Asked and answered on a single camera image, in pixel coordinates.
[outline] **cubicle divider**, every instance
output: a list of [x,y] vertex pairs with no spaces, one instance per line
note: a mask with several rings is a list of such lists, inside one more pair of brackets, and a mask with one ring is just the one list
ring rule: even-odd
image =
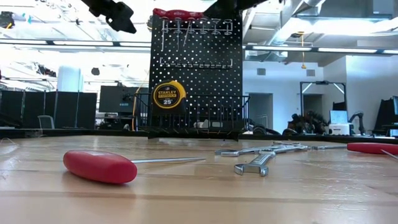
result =
[[40,128],[39,115],[49,115],[55,128],[95,128],[96,93],[2,91],[0,112]]

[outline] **black wire basket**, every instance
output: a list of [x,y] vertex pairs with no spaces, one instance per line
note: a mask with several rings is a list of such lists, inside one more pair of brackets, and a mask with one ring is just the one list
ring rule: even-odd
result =
[[181,114],[154,115],[150,93],[136,93],[136,131],[162,134],[240,134],[247,131],[249,96],[187,95]]

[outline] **wood grain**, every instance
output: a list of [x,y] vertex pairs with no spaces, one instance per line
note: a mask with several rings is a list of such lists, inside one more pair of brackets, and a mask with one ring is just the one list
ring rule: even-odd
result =
[[[111,136],[20,139],[0,144],[0,223],[308,223],[395,224],[398,162],[344,149],[280,154],[269,175],[236,175],[255,156],[216,157],[216,149],[270,141]],[[302,142],[331,145],[327,142]],[[138,177],[115,186],[66,172],[71,149],[130,159],[205,156],[198,162],[138,164]]]

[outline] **red handle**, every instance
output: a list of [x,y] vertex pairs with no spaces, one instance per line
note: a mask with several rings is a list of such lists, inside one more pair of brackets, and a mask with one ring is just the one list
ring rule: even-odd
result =
[[203,17],[202,12],[188,12],[184,10],[163,10],[155,8],[153,13],[161,18],[167,18],[170,20],[181,19],[183,21],[188,21],[190,19],[201,19]]
[[369,154],[385,154],[381,150],[390,152],[393,155],[398,155],[398,145],[384,144],[384,143],[370,143],[370,142],[356,142],[348,143],[347,149],[355,152],[363,152]]
[[134,180],[137,167],[123,156],[100,151],[72,150],[63,156],[63,164],[79,177],[109,184]]

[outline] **doorway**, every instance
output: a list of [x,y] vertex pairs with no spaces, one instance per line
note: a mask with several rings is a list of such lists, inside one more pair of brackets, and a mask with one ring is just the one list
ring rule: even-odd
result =
[[304,114],[309,111],[322,114],[322,94],[305,94],[303,95]]
[[272,129],[274,102],[272,93],[249,93],[249,118],[256,124]]

